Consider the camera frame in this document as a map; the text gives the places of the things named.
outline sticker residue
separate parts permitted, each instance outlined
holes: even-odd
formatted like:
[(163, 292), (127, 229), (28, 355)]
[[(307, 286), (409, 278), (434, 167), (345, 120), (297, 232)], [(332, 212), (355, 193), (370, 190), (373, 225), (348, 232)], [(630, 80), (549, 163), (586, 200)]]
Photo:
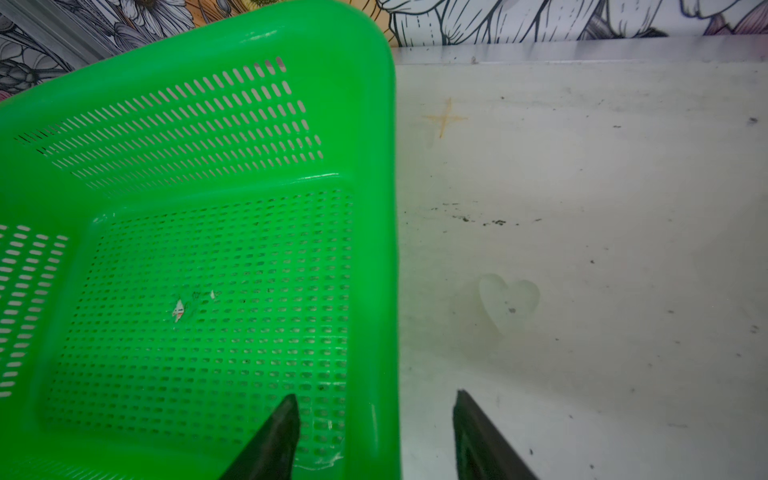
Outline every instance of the sticker residue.
[(181, 302), (181, 299), (179, 299), (179, 301), (176, 302), (176, 308), (174, 308), (174, 311), (172, 312), (171, 315), (174, 316), (174, 318), (176, 319), (176, 322), (181, 320), (181, 316), (184, 315), (184, 304)]

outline perforated plastic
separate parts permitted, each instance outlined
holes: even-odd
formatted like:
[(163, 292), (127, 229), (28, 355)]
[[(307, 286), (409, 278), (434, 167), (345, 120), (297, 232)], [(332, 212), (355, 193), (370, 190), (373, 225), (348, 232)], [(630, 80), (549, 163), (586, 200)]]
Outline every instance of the perforated plastic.
[(298, 0), (2, 102), (0, 478), (217, 478), (289, 393), (294, 478), (398, 478), (393, 85)]

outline floral wallpaper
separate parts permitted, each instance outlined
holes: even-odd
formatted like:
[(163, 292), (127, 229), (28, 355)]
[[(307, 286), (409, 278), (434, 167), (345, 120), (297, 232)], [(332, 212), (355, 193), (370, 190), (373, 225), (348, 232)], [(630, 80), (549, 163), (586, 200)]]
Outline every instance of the floral wallpaper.
[(0, 100), (72, 70), (67, 62), (0, 15)]
[[(280, 1), (53, 0), (114, 55)], [(393, 47), (768, 33), (768, 0), (340, 1)], [(0, 15), (0, 100), (71, 70)]]

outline white countertop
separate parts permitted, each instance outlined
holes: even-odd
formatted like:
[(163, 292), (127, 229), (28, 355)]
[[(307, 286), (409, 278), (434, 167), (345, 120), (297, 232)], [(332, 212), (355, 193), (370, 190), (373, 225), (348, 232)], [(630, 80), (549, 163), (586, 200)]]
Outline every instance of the white countertop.
[(455, 478), (457, 389), (541, 480), (766, 477), (766, 74), (397, 66), (406, 480)]

